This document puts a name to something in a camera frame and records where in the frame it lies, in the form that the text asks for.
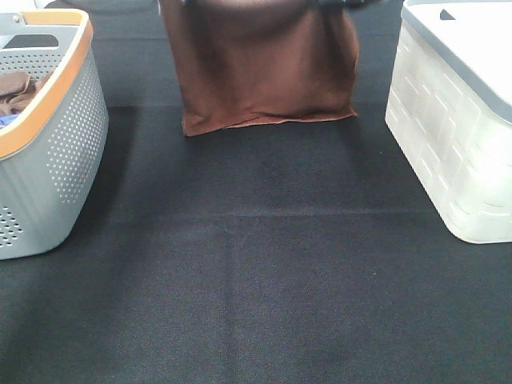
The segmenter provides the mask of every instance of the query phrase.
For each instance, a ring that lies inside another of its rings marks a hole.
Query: white plastic storage box
[[[108,116],[86,13],[0,14],[0,34],[52,35],[58,45],[0,50],[2,74],[39,79],[53,72],[0,129],[0,259],[6,259],[50,250],[71,231],[98,169]]]
[[[386,122],[448,229],[512,241],[512,2],[409,0]]]

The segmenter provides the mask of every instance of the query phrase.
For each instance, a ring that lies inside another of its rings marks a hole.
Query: storage box lid
[[[402,18],[493,112],[512,122],[511,0],[406,0]]]

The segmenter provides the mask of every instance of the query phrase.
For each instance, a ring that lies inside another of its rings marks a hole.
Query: hanging brown cloth
[[[308,0],[161,0],[184,102],[183,130],[354,115],[354,26]]]

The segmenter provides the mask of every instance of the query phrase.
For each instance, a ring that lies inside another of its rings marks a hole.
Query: blue cloth
[[[17,116],[19,116],[19,114],[8,114],[7,116],[0,115],[0,128],[3,128],[4,126],[8,126],[9,124],[11,124]]]

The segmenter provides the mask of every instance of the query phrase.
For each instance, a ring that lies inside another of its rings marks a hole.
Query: white textured container side
[[[71,88],[38,136],[0,160],[0,259],[40,254],[67,237],[96,175],[107,125],[89,50]]]
[[[386,123],[455,236],[512,241],[512,124],[405,20]]]

